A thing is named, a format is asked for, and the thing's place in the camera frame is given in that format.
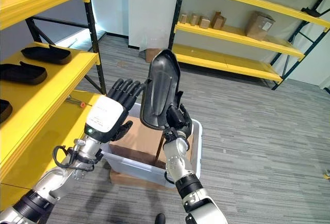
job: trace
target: brown cardboard box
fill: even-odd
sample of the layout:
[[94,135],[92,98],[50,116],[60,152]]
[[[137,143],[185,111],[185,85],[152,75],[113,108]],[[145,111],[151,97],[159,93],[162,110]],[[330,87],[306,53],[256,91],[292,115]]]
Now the brown cardboard box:
[[145,50],[145,61],[147,63],[151,63],[154,57],[157,56],[157,54],[160,53],[161,51],[162,49],[148,48],[147,50]]
[[262,41],[274,22],[274,19],[270,15],[254,11],[245,28],[245,34],[252,39]]
[[221,12],[216,12],[212,21],[211,21],[211,27],[213,29],[221,30],[222,27],[225,25],[226,18],[221,16]]
[[182,14],[181,15],[180,22],[183,23],[183,24],[185,24],[187,22],[187,14]]
[[195,26],[198,22],[198,15],[192,14],[190,19],[190,25]]
[[210,26],[210,20],[206,16],[201,16],[200,18],[200,27],[207,29]]
[[[162,131],[144,126],[137,117],[128,117],[125,122],[128,120],[132,120],[133,125],[123,138],[110,142],[112,153],[165,169],[166,156],[162,149],[164,142],[161,141]],[[190,148],[192,147],[192,141],[193,135],[188,138]],[[160,153],[156,160],[158,148],[160,148]],[[190,157],[191,149],[187,151],[188,160],[190,160]]]

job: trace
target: clear plastic bin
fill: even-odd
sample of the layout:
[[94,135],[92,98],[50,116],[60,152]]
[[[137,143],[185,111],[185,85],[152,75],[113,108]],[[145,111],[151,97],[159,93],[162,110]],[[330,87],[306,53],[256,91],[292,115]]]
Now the clear plastic bin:
[[[141,104],[135,103],[129,112],[130,116],[140,117]],[[202,125],[197,120],[193,122],[193,144],[191,146],[191,158],[190,163],[193,170],[196,172],[198,178],[201,175],[201,157],[202,157]],[[117,156],[111,153],[109,144],[102,146],[102,153],[110,164],[111,168],[118,172],[133,177],[154,182],[169,188],[173,188],[174,184],[166,181],[164,177],[165,169],[161,169],[155,166],[150,166],[138,161],[127,159],[121,156]]]

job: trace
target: white wall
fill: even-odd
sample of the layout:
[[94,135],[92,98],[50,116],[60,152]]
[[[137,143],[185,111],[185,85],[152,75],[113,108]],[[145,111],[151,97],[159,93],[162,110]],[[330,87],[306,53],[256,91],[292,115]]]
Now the white wall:
[[92,0],[92,4],[102,30],[128,35],[128,0]]
[[[176,0],[129,0],[129,44],[140,46],[145,39],[145,35],[162,39],[169,37],[172,18],[174,13]],[[270,0],[295,9],[300,10],[302,7],[312,5],[316,0]],[[227,17],[227,25],[244,28],[252,11],[259,10],[271,15],[276,23],[271,28],[269,34],[283,39],[288,39],[295,28],[299,25],[300,20],[287,15],[279,14],[255,6],[243,4],[231,0],[184,0],[181,8],[182,12],[198,13],[213,16],[214,11],[220,10]],[[306,29],[312,30],[311,33],[316,34],[322,30],[321,26],[308,25]],[[324,39],[322,44],[311,53],[308,58],[295,70],[292,75],[293,79],[319,84],[322,81],[323,73],[326,69],[326,61],[324,55],[329,55],[328,47],[325,46],[328,40]],[[304,49],[308,42],[297,37],[296,42],[298,48]],[[186,44],[200,47],[208,50],[219,51],[222,53],[232,54],[236,56],[246,57],[254,60],[270,62],[276,55],[268,50],[245,46],[233,42],[227,42],[210,37],[194,35],[187,32],[178,31],[175,36],[175,43]],[[281,72],[283,70],[285,58],[278,60],[276,69]],[[310,73],[310,67],[315,67],[313,73]]]
[[129,45],[141,46],[146,37],[168,47],[176,0],[128,0]]

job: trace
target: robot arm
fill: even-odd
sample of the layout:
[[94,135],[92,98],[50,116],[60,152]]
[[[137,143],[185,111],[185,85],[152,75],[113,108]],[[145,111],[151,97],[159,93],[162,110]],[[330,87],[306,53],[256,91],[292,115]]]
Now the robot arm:
[[164,131],[166,142],[163,146],[167,159],[166,170],[173,178],[182,198],[182,204],[188,213],[188,224],[227,224],[227,220],[216,203],[203,188],[186,158],[191,134],[191,119],[188,112],[180,105],[180,110],[171,106],[167,111],[167,120],[171,128]]
[[[16,204],[2,211],[0,224],[36,223],[73,189],[77,180],[94,170],[94,164],[103,156],[101,144],[120,139],[132,125],[130,121],[124,125],[123,122],[144,89],[144,84],[132,82],[119,79],[109,91],[109,98],[99,97],[88,114],[85,136],[75,139],[74,147],[68,150],[64,146],[55,147],[53,158],[57,167],[47,171]],[[59,149],[67,155],[62,162],[56,159]]]

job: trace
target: label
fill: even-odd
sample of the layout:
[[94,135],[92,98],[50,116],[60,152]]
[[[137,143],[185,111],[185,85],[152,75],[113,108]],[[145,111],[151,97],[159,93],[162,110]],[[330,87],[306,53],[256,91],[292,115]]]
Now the label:
[[123,106],[117,101],[100,96],[89,112],[86,123],[100,132],[108,132],[123,111]]
[[268,31],[271,26],[272,26],[272,24],[270,22],[266,22],[264,24],[264,26],[262,27],[262,29],[265,31]]

